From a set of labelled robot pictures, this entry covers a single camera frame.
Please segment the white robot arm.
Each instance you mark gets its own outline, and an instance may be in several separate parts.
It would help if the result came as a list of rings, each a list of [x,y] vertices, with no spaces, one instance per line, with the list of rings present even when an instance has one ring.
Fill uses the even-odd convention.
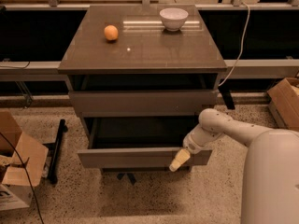
[[[248,148],[240,224],[299,224],[299,132],[238,121],[213,108],[198,120],[169,170],[225,134]]]

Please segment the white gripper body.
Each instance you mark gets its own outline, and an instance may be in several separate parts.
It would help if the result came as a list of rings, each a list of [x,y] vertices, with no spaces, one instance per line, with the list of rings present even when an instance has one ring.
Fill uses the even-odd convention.
[[[222,136],[222,133],[207,131],[197,124],[183,139],[183,147],[191,154],[197,154],[204,147]]]

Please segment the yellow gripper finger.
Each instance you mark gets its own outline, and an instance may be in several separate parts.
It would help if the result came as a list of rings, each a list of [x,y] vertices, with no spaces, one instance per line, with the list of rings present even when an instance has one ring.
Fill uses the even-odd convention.
[[[171,172],[175,172],[178,170],[189,158],[191,157],[191,153],[183,148],[181,149],[175,156],[175,158],[171,161],[169,165],[169,170]]]

